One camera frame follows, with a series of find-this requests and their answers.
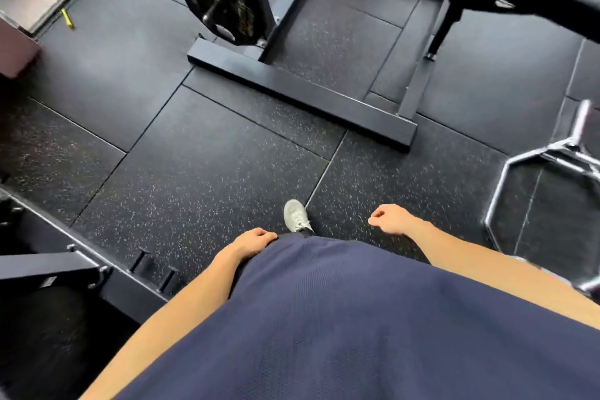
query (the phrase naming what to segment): metal frame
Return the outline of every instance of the metal frame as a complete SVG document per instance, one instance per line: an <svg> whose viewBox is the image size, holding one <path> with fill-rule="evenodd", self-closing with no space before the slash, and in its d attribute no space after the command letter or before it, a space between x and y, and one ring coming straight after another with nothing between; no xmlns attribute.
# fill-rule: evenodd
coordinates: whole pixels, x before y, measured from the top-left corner
<svg viewBox="0 0 600 400"><path fill-rule="evenodd" d="M11 238L34 252L4 256L0 253L0 286L27 281L34 288L68 283L95 290L102 299L139 324L169 300L162 292L174 271L156 288L133 274L143 255L131 268L124 268L111 261L99 247L5 186L0 186L0 206L3 211L0 212L0 238L4 241Z"/></svg>
<svg viewBox="0 0 600 400"><path fill-rule="evenodd" d="M188 52L189 61L321 116L332 118L382 142L410 146L417 128L413 118L431 67L428 64L422 66L423 61L419 63L399 111L389 114L264 63L298 1L276 0L272 5L276 27L266 40L256 46L246 47L243 54L198 39ZM436 24L437 22L431 25L432 33Z"/></svg>
<svg viewBox="0 0 600 400"><path fill-rule="evenodd" d="M494 189L490 205L488 206L484 218L485 230L489 234L492 244L500 253L503 253L502 247L491 228L491 223L494 218L494 213L496 212L496 207L498 206L500 195L502 194L504 183L506 182L506 176L508 175L511 166L540 157L561 168L568 169L572 173L580 174L600 182L600 160L589 155L585 146L581 144L581 136L583 135L586 119L592 108L592 103L589 100L584 100L579 104L571 126L571 132L566 139L551 142L548 146L516 155L509 158L504 163L498 184L496 184L496 188ZM590 293L597 290L600 288L600 273L596 277L574 286L584 293Z"/></svg>

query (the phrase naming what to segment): white shoe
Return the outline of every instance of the white shoe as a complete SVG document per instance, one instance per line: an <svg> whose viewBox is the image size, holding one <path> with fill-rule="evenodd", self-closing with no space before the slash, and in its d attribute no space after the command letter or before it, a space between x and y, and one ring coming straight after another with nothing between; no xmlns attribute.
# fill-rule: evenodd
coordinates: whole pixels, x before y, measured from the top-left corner
<svg viewBox="0 0 600 400"><path fill-rule="evenodd" d="M287 229L297 233L300 229L308 228L313 230L308 221L308 214L303 204L297 199L290 199L283 206L283 219L286 222Z"/></svg>

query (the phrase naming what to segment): forearm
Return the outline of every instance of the forearm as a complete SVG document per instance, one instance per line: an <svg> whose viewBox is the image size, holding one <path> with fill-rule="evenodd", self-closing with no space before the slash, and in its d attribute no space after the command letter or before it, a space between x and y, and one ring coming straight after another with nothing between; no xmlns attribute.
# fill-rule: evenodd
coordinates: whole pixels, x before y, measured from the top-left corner
<svg viewBox="0 0 600 400"><path fill-rule="evenodd" d="M231 246L131 336L80 400L109 400L223 305L241 261Z"/></svg>
<svg viewBox="0 0 600 400"><path fill-rule="evenodd" d="M600 329L600 307L569 285L528 263L465 242L420 219L406 236L433 266L485 283L556 313Z"/></svg>

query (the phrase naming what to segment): t-shirt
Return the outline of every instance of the t-shirt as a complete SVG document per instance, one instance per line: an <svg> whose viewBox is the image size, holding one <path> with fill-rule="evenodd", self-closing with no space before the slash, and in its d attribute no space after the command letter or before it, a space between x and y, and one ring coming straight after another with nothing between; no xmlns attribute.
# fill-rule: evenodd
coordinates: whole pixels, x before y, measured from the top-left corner
<svg viewBox="0 0 600 400"><path fill-rule="evenodd" d="M597 400L600 332L371 245L293 234L116 398Z"/></svg>

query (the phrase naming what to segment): black metal frame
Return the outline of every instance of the black metal frame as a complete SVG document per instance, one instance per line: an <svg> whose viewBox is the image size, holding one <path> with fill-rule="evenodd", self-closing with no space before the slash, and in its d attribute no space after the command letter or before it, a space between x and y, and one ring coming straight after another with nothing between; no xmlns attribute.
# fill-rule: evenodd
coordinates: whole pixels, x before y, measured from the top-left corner
<svg viewBox="0 0 600 400"><path fill-rule="evenodd" d="M264 62L298 1L274 2L272 11L277 26L265 44L246 47L244 54L239 54L198 39L188 52L189 61L276 98L332 118L380 141L409 147L417 128L413 118L431 74L432 64L426 60L419 62L400 109L395 115L272 67Z"/></svg>
<svg viewBox="0 0 600 400"><path fill-rule="evenodd" d="M133 271L142 256L127 269L111 261L103 251L61 222L0 187L0 247L8 241L31 254L0 252L0 288L40 288L69 284L94 290L139 324L169 300L163 295L170 272L156 288Z"/></svg>

